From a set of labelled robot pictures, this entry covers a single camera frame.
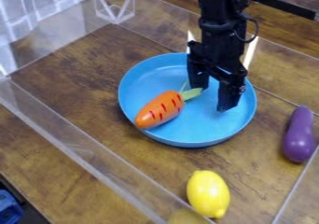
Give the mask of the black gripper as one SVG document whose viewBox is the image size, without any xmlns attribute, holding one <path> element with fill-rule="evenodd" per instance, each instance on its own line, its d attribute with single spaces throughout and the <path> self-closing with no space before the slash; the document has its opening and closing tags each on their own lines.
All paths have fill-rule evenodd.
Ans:
<svg viewBox="0 0 319 224">
<path fill-rule="evenodd" d="M 246 91 L 247 69 L 239 58 L 244 44 L 238 40 L 216 44 L 188 43 L 187 72 L 191 88 L 208 88 L 210 77 L 219 81 L 216 111 L 226 112 L 238 106 Z"/>
</svg>

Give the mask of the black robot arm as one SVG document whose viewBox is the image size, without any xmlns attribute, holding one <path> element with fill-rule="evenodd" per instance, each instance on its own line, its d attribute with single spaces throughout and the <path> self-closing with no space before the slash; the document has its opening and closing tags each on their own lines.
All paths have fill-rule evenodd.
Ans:
<svg viewBox="0 0 319 224">
<path fill-rule="evenodd" d="M 248 69 L 240 61 L 244 45 L 255 40 L 258 21 L 243 10 L 248 0 L 198 0 L 198 26 L 202 41 L 187 46 L 187 72 L 191 88 L 208 88 L 212 77 L 219 81 L 216 111 L 238 106 L 246 90 Z"/>
</svg>

